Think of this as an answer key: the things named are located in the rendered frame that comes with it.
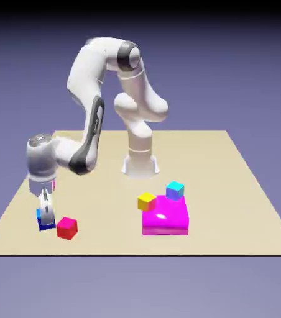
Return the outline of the small blue cube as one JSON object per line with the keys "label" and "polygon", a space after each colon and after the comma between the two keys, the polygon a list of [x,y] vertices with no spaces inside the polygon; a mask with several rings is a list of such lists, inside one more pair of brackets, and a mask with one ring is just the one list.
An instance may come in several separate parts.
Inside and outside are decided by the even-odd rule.
{"label": "small blue cube", "polygon": [[53,219],[51,224],[47,224],[47,225],[43,225],[42,224],[41,215],[40,215],[40,209],[39,208],[37,208],[37,222],[38,222],[38,226],[39,226],[39,230],[40,231],[56,228],[55,219]]}

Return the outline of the large magenta box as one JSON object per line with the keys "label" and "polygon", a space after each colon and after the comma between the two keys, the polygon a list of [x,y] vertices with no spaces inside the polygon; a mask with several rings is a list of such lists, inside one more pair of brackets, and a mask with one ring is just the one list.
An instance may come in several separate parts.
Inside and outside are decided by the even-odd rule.
{"label": "large magenta box", "polygon": [[185,197],[175,201],[158,195],[155,208],[142,212],[143,235],[188,235],[189,214]]}

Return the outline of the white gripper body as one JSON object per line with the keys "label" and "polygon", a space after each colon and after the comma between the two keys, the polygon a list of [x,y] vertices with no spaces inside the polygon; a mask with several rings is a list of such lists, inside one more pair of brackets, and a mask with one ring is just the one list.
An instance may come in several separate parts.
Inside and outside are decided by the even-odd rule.
{"label": "white gripper body", "polygon": [[52,196],[43,188],[39,196],[40,199],[40,220],[42,225],[50,225],[55,220]]}

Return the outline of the small cyan cube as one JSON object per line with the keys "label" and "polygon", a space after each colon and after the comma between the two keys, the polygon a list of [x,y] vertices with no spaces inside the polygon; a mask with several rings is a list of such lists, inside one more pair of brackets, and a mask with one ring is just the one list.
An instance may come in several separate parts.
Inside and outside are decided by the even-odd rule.
{"label": "small cyan cube", "polygon": [[166,186],[165,195],[167,198],[177,201],[184,196],[184,184],[172,181]]}

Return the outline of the small yellow cube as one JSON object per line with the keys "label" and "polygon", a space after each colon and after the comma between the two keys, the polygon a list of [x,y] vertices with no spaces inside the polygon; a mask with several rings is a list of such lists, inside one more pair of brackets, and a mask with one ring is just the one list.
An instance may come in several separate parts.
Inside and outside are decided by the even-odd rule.
{"label": "small yellow cube", "polygon": [[149,212],[155,208],[156,196],[150,193],[142,193],[137,197],[137,208]]}

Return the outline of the small red cube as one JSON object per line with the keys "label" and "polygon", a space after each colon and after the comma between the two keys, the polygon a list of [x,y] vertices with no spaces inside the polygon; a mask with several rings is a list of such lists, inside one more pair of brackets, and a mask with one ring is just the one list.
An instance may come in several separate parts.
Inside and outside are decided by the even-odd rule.
{"label": "small red cube", "polygon": [[57,224],[57,237],[71,240],[78,232],[78,224],[76,219],[63,217]]}

